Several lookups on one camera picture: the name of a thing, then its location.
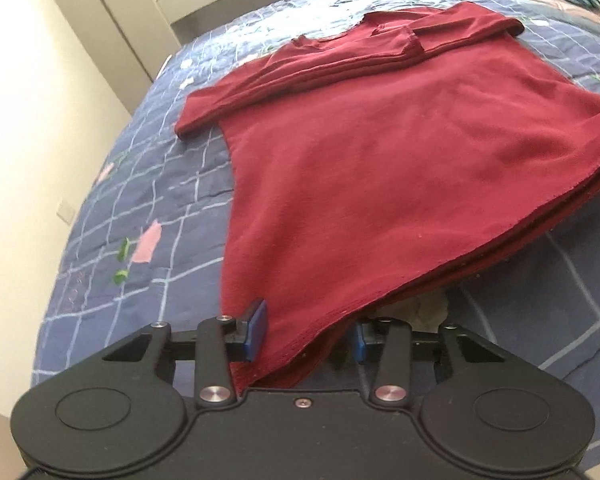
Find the red shirt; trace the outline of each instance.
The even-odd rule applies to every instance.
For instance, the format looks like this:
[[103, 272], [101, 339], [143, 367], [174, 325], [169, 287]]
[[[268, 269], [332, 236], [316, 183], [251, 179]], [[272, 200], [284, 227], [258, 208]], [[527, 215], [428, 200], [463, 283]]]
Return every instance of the red shirt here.
[[188, 96], [177, 134], [219, 121], [235, 174], [222, 312], [269, 303], [238, 388], [292, 385], [343, 320], [496, 262], [600, 189], [600, 95], [522, 30], [471, 3], [371, 12]]

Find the white wall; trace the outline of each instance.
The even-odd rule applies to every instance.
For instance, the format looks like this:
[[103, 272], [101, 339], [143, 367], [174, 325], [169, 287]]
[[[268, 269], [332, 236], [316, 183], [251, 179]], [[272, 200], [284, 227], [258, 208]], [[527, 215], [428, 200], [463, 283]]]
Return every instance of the white wall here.
[[69, 227], [128, 112], [54, 0], [0, 0], [0, 413], [29, 386]]

